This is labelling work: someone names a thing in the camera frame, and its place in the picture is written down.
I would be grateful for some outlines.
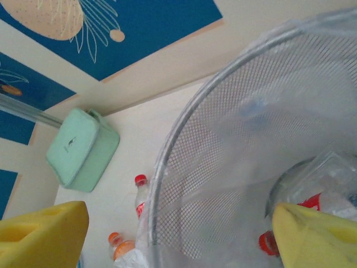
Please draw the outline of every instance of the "yellow object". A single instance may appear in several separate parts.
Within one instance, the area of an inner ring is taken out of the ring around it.
[[[0,221],[0,267],[74,268],[88,223],[81,201]]]
[[[281,203],[273,232],[285,268],[357,267],[357,222]]]

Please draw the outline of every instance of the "blue poster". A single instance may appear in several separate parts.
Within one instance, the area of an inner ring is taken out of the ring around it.
[[[4,216],[6,205],[9,201],[12,188],[17,177],[16,172],[0,169],[0,216]]]
[[[222,15],[213,0],[1,0],[0,18],[103,80]]]
[[[42,111],[75,93],[0,53],[0,94]],[[35,123],[0,111],[0,137],[28,145]]]

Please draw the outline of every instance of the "red bottle cap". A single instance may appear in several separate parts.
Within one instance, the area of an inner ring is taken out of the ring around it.
[[[259,247],[270,256],[280,255],[278,245],[272,231],[265,232],[259,237]]]
[[[137,175],[135,177],[135,185],[141,186],[143,184],[147,184],[147,178],[144,174]]]

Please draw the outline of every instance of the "trash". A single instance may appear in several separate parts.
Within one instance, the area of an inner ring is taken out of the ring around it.
[[[143,212],[145,200],[147,198],[147,193],[149,191],[148,181],[145,175],[137,175],[135,177],[135,185],[138,188],[138,193],[135,199],[135,208],[138,218],[140,218],[141,213]]]

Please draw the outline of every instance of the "metal rod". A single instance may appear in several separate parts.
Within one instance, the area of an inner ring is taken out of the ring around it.
[[[0,110],[10,113],[14,116],[19,116],[31,122],[42,122],[49,126],[60,128],[63,121],[51,116],[40,109],[37,109],[28,104],[22,103],[16,99],[8,97],[0,93]]]

